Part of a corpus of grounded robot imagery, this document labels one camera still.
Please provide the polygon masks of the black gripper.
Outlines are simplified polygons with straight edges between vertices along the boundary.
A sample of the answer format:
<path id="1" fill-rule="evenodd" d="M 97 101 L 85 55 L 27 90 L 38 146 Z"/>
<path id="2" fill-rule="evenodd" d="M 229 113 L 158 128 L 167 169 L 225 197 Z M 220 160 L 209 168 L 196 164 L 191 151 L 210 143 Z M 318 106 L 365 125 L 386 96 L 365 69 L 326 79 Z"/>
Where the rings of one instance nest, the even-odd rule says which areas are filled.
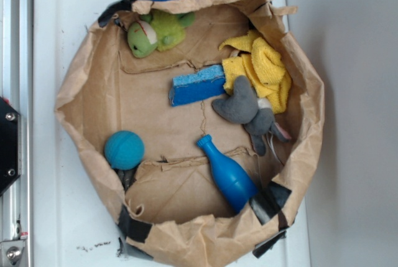
<path id="1" fill-rule="evenodd" d="M 1 196 L 21 174 L 21 116 L 1 97 Z"/>

